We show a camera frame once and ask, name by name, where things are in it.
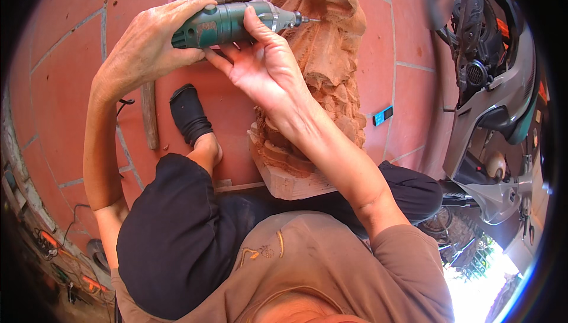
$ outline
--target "cell phone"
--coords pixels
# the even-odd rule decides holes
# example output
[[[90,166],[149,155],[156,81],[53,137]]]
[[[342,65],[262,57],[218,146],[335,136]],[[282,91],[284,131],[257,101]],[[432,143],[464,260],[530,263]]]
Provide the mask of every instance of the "cell phone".
[[[393,107],[389,106],[373,116],[373,125],[376,127],[393,116]]]

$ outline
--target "hand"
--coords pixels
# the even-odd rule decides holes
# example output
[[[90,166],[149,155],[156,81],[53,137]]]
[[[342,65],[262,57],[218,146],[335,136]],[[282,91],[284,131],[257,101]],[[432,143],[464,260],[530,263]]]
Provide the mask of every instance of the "hand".
[[[210,48],[204,49],[205,57],[261,106],[288,137],[291,119],[316,102],[286,39],[266,27],[253,7],[245,10],[244,26],[257,43],[238,42],[239,49],[234,44],[221,45],[230,61]]]
[[[214,0],[177,0],[139,13],[124,32],[93,81],[92,92],[117,102],[140,85],[201,60],[201,49],[175,49],[172,36]]]

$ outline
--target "green rotary tool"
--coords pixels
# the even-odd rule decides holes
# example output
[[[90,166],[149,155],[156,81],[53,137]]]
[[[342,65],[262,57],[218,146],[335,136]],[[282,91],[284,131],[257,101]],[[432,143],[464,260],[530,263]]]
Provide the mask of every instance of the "green rotary tool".
[[[254,7],[259,19],[275,33],[294,28],[309,21],[299,11],[286,11],[266,0],[234,2],[224,5],[207,5],[185,21],[172,37],[174,48],[205,48],[217,44],[251,39],[243,25],[245,9]]]

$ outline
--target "wood carving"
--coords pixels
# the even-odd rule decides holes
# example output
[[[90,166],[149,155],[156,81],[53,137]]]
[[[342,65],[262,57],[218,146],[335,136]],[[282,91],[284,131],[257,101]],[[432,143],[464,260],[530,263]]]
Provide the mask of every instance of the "wood carving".
[[[355,80],[357,51],[365,32],[365,14],[358,0],[271,0],[283,9],[299,10],[303,15],[321,22],[308,23],[286,30],[288,40],[312,96],[319,102],[341,131],[362,148],[366,118],[359,112],[359,93]],[[251,153],[272,195],[287,198],[278,188],[271,188],[266,174],[284,171],[294,181],[321,183],[313,193],[299,198],[320,195],[334,188],[303,154],[271,124],[259,107],[257,122],[249,131]]]

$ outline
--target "left hand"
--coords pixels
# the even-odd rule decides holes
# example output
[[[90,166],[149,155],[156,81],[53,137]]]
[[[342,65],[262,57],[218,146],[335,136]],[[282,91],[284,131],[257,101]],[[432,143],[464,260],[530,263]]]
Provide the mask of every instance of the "left hand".
[[[201,49],[176,49],[172,36],[181,25],[214,0],[176,0],[139,13],[93,80],[91,94],[117,102],[140,85],[205,57]]]

